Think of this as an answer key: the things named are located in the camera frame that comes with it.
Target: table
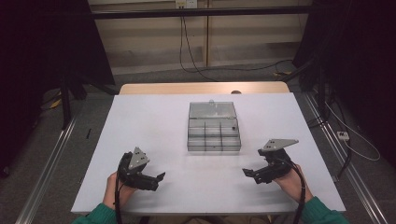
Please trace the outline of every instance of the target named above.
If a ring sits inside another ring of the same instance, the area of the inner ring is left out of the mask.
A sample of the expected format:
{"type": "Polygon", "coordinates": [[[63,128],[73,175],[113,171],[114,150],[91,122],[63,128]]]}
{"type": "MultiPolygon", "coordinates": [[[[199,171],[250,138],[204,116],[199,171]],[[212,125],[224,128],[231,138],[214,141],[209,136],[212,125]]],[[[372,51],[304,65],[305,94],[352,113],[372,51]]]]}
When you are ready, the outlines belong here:
{"type": "MultiPolygon", "coordinates": [[[[221,92],[230,92],[234,84],[221,92]]],[[[241,92],[256,90],[245,84],[241,92]]],[[[137,216],[293,212],[296,202],[277,184],[257,185],[242,172],[242,168],[257,170],[267,165],[257,149],[270,138],[298,139],[298,144],[285,149],[303,166],[313,193],[331,209],[346,210],[294,95],[283,92],[116,96],[72,212],[89,213],[102,201],[106,178],[117,169],[122,154],[134,147],[140,147],[150,158],[145,175],[166,172],[166,176],[157,191],[137,191],[124,207],[125,212],[137,216]],[[240,152],[187,151],[190,102],[209,100],[234,103],[242,141],[240,152]]]]}

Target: metal bar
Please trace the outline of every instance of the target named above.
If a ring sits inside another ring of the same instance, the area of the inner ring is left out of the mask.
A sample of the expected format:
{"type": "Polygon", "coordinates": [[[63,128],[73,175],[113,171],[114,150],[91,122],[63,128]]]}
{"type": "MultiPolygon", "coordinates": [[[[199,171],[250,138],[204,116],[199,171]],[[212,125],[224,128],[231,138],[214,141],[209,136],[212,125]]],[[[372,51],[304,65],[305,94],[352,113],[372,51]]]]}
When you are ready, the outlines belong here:
{"type": "Polygon", "coordinates": [[[333,6],[297,6],[297,7],[235,7],[235,8],[184,8],[157,9],[137,11],[94,11],[92,13],[62,13],[47,16],[71,20],[111,20],[132,18],[162,18],[162,17],[201,17],[201,16],[240,16],[240,15],[276,15],[276,14],[306,14],[319,13],[337,9],[333,6]]]}
{"type": "MultiPolygon", "coordinates": [[[[311,107],[313,114],[318,118],[318,122],[322,122],[322,119],[319,116],[319,112],[315,107],[316,105],[315,99],[313,99],[312,96],[308,96],[308,94],[306,94],[305,100],[308,102],[309,106],[311,107]]],[[[343,145],[336,137],[336,134],[332,130],[332,126],[327,122],[320,125],[320,127],[324,132],[325,137],[328,139],[335,156],[340,161],[340,164],[344,164],[345,157],[347,156],[347,151],[344,149],[343,145]]],[[[388,224],[388,221],[385,218],[385,215],[383,214],[373,193],[367,188],[366,184],[362,180],[359,172],[356,170],[352,162],[346,168],[346,175],[351,185],[357,192],[359,198],[361,199],[361,203],[363,204],[364,208],[367,211],[367,214],[370,216],[373,223],[388,224]]]]}
{"type": "Polygon", "coordinates": [[[71,132],[73,132],[81,108],[82,106],[78,108],[76,115],[71,119],[71,121],[67,125],[67,128],[61,132],[59,139],[54,149],[52,150],[51,155],[49,156],[46,166],[44,167],[40,177],[35,183],[35,187],[33,191],[31,192],[28,200],[26,201],[25,205],[23,206],[20,212],[17,221],[15,222],[16,224],[32,223],[33,218],[35,217],[35,213],[38,209],[38,206],[40,205],[44,197],[44,194],[46,193],[47,188],[50,184],[50,180],[55,171],[56,165],[58,164],[58,161],[62,156],[62,153],[64,151],[64,148],[70,137],[71,132]]]}

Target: gray floor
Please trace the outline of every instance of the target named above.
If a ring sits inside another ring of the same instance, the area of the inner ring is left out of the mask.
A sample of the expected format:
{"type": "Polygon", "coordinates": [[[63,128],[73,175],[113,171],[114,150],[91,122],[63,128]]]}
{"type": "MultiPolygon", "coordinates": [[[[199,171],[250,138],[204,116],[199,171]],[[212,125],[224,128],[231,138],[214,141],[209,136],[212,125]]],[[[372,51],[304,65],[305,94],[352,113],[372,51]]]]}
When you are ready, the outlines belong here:
{"type": "MultiPolygon", "coordinates": [[[[246,64],[227,66],[227,68],[251,69],[264,67],[265,65],[267,64],[246,64]]],[[[293,67],[290,63],[280,63],[277,69],[289,71],[293,67]]],[[[254,71],[214,70],[205,71],[203,74],[219,81],[269,81],[277,80],[277,77],[273,75],[275,70],[276,68],[272,66],[268,69],[254,71]]],[[[201,77],[197,73],[187,73],[182,70],[115,76],[115,79],[117,89],[122,84],[130,82],[207,81],[206,78],[201,77]]],[[[305,93],[300,92],[297,80],[289,83],[289,87],[294,92],[305,119],[314,119],[316,116],[308,106],[304,96],[305,93]]],[[[88,86],[86,89],[89,94],[85,101],[71,101],[74,114],[77,113],[79,108],[80,113],[58,165],[55,167],[44,197],[35,211],[33,223],[70,223],[77,217],[77,215],[70,213],[70,209],[77,196],[79,183],[88,168],[113,100],[112,96],[101,93],[92,87],[88,86]]],[[[348,124],[356,129],[359,124],[355,123],[353,117],[347,113],[346,107],[345,113],[348,124]]],[[[334,128],[338,127],[333,117],[331,117],[330,123],[334,128]]],[[[17,220],[51,151],[58,141],[61,127],[62,109],[60,107],[46,110],[41,114],[40,120],[24,150],[10,167],[11,176],[0,180],[0,223],[15,223],[17,220]]],[[[332,152],[328,139],[320,127],[311,129],[311,132],[330,173],[332,175],[337,174],[341,165],[332,152]]],[[[351,139],[354,148],[362,150],[363,153],[367,153],[370,156],[375,155],[372,149],[359,137],[352,135],[351,139]]],[[[388,222],[396,223],[396,215],[394,214],[394,208],[396,207],[396,192],[394,191],[396,189],[395,169],[383,159],[380,161],[367,161],[354,156],[352,163],[358,169],[361,178],[378,201],[388,222]]],[[[335,186],[346,205],[345,216],[351,223],[373,223],[358,193],[354,190],[346,175],[335,183],[335,186]]],[[[125,221],[134,223],[134,217],[128,218],[125,221]]]]}

